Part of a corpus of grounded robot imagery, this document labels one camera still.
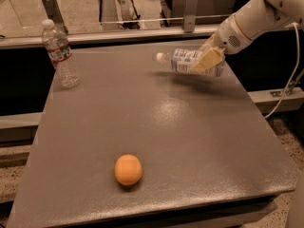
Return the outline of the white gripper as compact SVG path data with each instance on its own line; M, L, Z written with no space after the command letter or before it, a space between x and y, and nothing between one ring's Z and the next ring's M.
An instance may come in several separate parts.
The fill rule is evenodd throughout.
M237 54L252 42L253 40L241 31L236 16L232 14L218 26L215 35L207 39L199 48L199 51L205 52L191 69L197 74L218 73L222 70L225 61L224 49L226 54Z

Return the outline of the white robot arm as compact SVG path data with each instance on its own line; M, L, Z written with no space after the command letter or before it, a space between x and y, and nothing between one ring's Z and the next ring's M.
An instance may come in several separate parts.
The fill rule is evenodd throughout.
M303 27L304 0L250 0L231 14L199 48L201 56L191 65L205 73L220 65L226 54L237 54L260 35L296 22Z

